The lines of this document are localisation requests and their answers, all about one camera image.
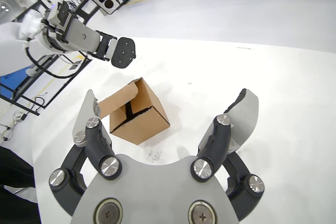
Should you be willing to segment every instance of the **gray floor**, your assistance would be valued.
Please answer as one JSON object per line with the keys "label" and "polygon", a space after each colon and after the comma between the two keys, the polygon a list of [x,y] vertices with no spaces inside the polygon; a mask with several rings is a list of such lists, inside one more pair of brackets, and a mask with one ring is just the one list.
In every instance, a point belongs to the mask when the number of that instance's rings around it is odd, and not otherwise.
{"label": "gray floor", "polygon": [[108,17],[108,32],[119,37],[269,44],[336,53],[336,0],[146,0]]}

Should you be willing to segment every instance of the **white table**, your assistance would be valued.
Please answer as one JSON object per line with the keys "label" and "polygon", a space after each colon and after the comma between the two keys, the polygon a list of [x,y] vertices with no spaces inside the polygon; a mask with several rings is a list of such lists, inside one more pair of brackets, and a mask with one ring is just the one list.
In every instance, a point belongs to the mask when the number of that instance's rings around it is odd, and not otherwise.
{"label": "white table", "polygon": [[[197,146],[211,120],[248,88],[259,97],[259,119],[241,158],[265,183],[265,194],[243,223],[331,223],[336,55],[293,48],[136,38],[137,59],[119,70],[94,60],[37,118],[31,128],[36,191],[43,224],[70,222],[55,200],[49,175],[61,166],[88,89],[98,100],[144,77],[171,128],[139,146],[111,135],[116,153],[168,164]],[[108,119],[103,120],[108,129]],[[88,160],[87,185],[96,174]],[[216,174],[226,187],[227,174]]]}

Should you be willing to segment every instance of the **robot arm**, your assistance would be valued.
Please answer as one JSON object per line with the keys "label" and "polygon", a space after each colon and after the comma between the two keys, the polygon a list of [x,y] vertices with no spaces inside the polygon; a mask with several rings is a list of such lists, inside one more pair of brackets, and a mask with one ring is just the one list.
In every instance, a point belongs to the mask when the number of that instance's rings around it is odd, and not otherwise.
{"label": "robot arm", "polygon": [[42,19],[42,44],[56,53],[83,51],[92,57],[111,61],[117,68],[126,68],[135,59],[135,44],[130,38],[119,40],[94,31],[78,20],[68,4],[58,3]]}
{"label": "robot arm", "polygon": [[[258,110],[258,98],[249,94]],[[250,103],[248,99],[246,91],[229,109]],[[244,113],[242,118],[235,118],[235,124],[245,121]],[[257,121],[252,118],[250,127]],[[228,154],[231,127],[227,115],[218,115],[196,157],[167,165],[142,164],[113,152],[96,98],[89,91],[72,131],[75,145],[61,168],[51,174],[50,189],[72,216],[72,224],[92,220],[95,224],[238,224],[258,204],[264,184],[249,172],[236,152]],[[98,172],[88,187],[80,174],[86,158]],[[226,192],[214,176],[221,165],[230,175]]]}
{"label": "robot arm", "polygon": [[[23,42],[29,48],[29,56]],[[83,51],[92,57],[111,61],[117,68],[126,68],[136,57],[132,39],[122,37],[118,40],[88,28],[66,2],[58,3],[44,17],[38,11],[30,10],[22,23],[0,25],[0,65],[3,66],[0,67],[0,76],[29,67],[42,56],[72,51]]]}

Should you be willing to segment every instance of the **box flap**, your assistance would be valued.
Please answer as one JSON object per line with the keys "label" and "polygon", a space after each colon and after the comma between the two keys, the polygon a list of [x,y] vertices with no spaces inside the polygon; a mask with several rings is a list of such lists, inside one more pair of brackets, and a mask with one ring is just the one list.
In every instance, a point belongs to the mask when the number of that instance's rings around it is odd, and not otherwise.
{"label": "box flap", "polygon": [[149,97],[147,88],[145,86],[146,82],[144,81],[144,79],[141,78],[135,81],[135,84],[138,88],[138,94],[134,99],[131,100],[131,106],[132,106],[133,113],[137,113],[153,105]]}
{"label": "box flap", "polygon": [[155,93],[151,90],[149,85],[144,80],[143,83],[147,90],[151,103],[156,108],[156,110],[162,115],[162,117],[165,118],[165,120],[169,123],[167,114],[165,113],[165,110],[163,109],[163,106],[161,105],[159,98],[155,95]]}
{"label": "box flap", "polygon": [[112,134],[139,145],[152,136],[169,128],[169,126],[167,121],[152,107],[132,121],[116,129]]}
{"label": "box flap", "polygon": [[101,109],[101,118],[108,116],[110,113],[119,109],[137,96],[138,88],[135,85],[136,81],[137,80],[130,82],[110,97],[99,102],[98,105]]}

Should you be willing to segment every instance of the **cable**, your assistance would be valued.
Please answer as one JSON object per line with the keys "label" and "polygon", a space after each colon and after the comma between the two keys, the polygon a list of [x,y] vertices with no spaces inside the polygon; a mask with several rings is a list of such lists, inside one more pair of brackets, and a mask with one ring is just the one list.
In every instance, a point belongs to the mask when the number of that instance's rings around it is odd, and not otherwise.
{"label": "cable", "polygon": [[70,65],[75,65],[75,63],[71,63],[71,62],[65,61],[65,60],[63,59],[62,55],[59,55],[59,58],[60,58],[63,62],[65,62],[65,63],[68,63],[68,64],[70,64]]}
{"label": "cable", "polygon": [[[42,104],[40,104],[41,106],[38,107],[38,108],[35,110],[36,112],[37,112],[39,109],[41,109],[42,106],[44,105],[44,103],[45,103],[45,99],[42,98],[42,97],[43,97],[44,95],[46,95],[47,93],[45,93],[45,94],[43,94],[43,95],[37,95],[37,96],[34,97],[34,101],[35,101],[35,102],[36,102],[36,99],[41,99],[41,100],[42,100]],[[12,125],[11,127],[9,127],[9,126],[7,126],[7,125],[0,124],[0,126],[3,126],[3,127],[6,128],[6,130],[3,131],[3,132],[1,133],[1,139],[2,139],[3,141],[8,141],[8,140],[12,139],[12,137],[13,137],[13,135],[14,135],[14,128],[15,128],[16,125],[19,123],[18,120],[21,119],[23,115],[28,115],[28,114],[29,114],[29,112],[26,111],[26,110],[24,110],[24,111],[19,111],[19,110],[17,110],[17,111],[15,111],[15,112],[13,113],[13,115],[12,115],[13,125]],[[6,136],[4,135],[4,134],[6,133],[6,131],[12,131],[12,135],[11,135],[11,137],[8,137],[7,135],[6,135]]]}
{"label": "cable", "polygon": [[34,63],[34,65],[35,65],[37,68],[39,68],[41,71],[47,73],[48,75],[50,75],[50,76],[52,76],[52,77],[54,77],[54,78],[56,78],[56,79],[68,79],[68,78],[71,78],[71,77],[76,76],[81,70],[83,70],[83,69],[85,68],[85,66],[86,66],[85,63],[86,63],[86,61],[88,60],[88,58],[85,56],[85,59],[84,59],[84,61],[82,62],[82,65],[79,67],[79,69],[78,69],[75,73],[73,73],[73,74],[71,74],[71,75],[68,75],[68,76],[58,76],[58,75],[55,75],[55,74],[49,72],[47,69],[45,69],[45,68],[43,68],[41,65],[39,65],[38,62],[37,62],[34,58],[32,58],[32,56],[30,55],[29,47],[26,47],[26,48],[25,48],[25,53],[26,53],[26,55],[29,57],[29,59],[32,61],[32,63]]}

